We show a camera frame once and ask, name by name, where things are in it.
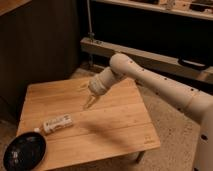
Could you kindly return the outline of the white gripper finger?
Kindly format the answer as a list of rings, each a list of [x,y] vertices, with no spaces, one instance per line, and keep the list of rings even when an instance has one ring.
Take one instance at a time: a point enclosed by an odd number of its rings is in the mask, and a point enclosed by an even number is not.
[[[83,109],[86,110],[89,108],[90,104],[91,104],[91,96],[88,96],[87,100],[86,100],[86,103],[83,105]]]
[[[99,100],[99,96],[91,96],[91,104],[95,104]]]

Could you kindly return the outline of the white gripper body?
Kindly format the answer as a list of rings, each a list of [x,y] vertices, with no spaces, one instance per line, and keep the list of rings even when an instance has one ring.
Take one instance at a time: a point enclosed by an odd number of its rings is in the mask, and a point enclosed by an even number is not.
[[[107,92],[106,87],[101,83],[100,79],[97,76],[91,78],[88,88],[91,93],[96,96],[104,95]]]

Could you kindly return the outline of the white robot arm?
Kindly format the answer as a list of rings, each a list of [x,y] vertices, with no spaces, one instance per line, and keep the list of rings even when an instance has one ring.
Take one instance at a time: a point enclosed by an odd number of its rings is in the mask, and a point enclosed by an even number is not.
[[[109,66],[88,83],[89,108],[113,85],[125,78],[144,84],[168,104],[200,125],[192,171],[213,171],[213,96],[139,66],[123,53],[115,53]]]

